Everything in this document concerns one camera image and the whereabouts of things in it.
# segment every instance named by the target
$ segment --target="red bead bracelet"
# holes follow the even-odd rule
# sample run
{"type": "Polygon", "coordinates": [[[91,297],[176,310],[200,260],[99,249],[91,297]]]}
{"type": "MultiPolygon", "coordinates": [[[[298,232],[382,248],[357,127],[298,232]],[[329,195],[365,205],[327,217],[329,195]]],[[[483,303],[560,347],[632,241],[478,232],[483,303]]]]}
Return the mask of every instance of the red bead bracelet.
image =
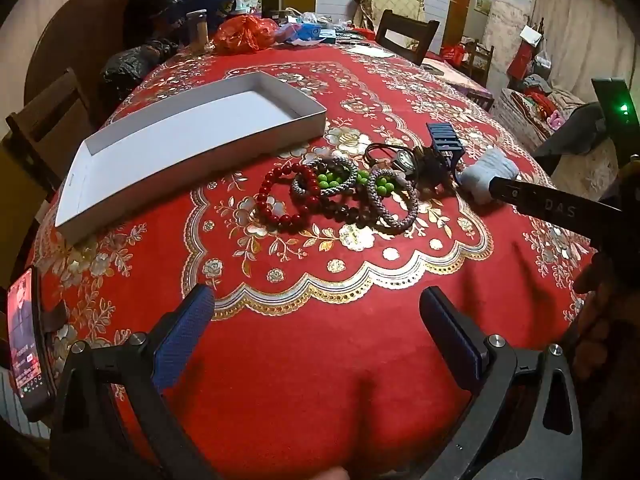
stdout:
{"type": "Polygon", "coordinates": [[[315,174],[313,168],[309,166],[304,166],[303,164],[294,163],[294,164],[285,164],[281,168],[274,168],[269,171],[262,181],[262,187],[258,191],[258,195],[255,198],[255,207],[260,213],[261,218],[274,226],[277,226],[281,230],[292,229],[300,229],[304,227],[309,212],[311,210],[315,210],[318,208],[320,204],[320,200],[318,196],[320,195],[320,187],[318,186],[318,176],[315,174]],[[309,196],[307,196],[303,203],[298,206],[298,213],[292,216],[282,215],[277,216],[271,212],[271,205],[267,203],[267,198],[269,197],[269,193],[271,192],[271,187],[277,179],[279,179],[284,174],[291,173],[299,173],[303,176],[306,183],[306,189],[309,192],[309,196]]]}

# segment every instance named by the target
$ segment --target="metal screw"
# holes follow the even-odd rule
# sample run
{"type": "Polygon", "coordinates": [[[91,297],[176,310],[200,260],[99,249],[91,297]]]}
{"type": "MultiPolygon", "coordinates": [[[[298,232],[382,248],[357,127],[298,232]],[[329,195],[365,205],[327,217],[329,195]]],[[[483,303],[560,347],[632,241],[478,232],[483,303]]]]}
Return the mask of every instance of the metal screw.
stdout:
{"type": "Polygon", "coordinates": [[[491,346],[495,346],[496,348],[502,348],[507,344],[504,338],[501,335],[493,334],[489,336],[489,344],[491,346]]]}
{"type": "Polygon", "coordinates": [[[76,341],[71,345],[71,352],[74,354],[81,354],[86,350],[86,343],[84,341],[76,341]]]}
{"type": "Polygon", "coordinates": [[[562,355],[562,347],[560,345],[557,345],[556,343],[552,343],[551,345],[549,345],[549,351],[555,356],[562,355]]]}
{"type": "Polygon", "coordinates": [[[146,334],[144,332],[134,332],[129,336],[127,342],[133,346],[140,346],[146,341],[146,334]]]}

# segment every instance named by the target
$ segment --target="wine bottle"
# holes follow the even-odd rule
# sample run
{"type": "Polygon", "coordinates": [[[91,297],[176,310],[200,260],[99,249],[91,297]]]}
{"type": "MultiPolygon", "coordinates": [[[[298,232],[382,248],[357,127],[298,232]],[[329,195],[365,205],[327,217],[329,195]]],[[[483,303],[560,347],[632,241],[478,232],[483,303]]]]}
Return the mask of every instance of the wine bottle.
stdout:
{"type": "Polygon", "coordinates": [[[262,17],[278,21],[280,0],[262,0],[262,17]]]}

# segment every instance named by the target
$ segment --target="phone screen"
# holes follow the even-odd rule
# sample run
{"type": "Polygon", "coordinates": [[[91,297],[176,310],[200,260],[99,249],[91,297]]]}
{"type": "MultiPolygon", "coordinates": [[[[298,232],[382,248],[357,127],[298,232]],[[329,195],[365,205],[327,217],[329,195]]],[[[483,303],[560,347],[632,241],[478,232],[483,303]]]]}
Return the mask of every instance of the phone screen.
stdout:
{"type": "Polygon", "coordinates": [[[9,346],[18,395],[43,388],[33,321],[32,269],[28,269],[7,293],[9,346]]]}

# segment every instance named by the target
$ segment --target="pink plush toy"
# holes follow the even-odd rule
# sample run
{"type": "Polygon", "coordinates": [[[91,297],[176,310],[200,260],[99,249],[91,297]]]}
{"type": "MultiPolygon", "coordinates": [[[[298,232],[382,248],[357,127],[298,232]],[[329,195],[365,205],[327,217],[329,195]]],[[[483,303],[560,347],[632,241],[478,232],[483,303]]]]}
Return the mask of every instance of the pink plush toy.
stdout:
{"type": "Polygon", "coordinates": [[[551,114],[551,117],[546,118],[546,124],[548,124],[553,131],[556,131],[564,124],[564,117],[560,115],[559,110],[556,110],[551,114]]]}

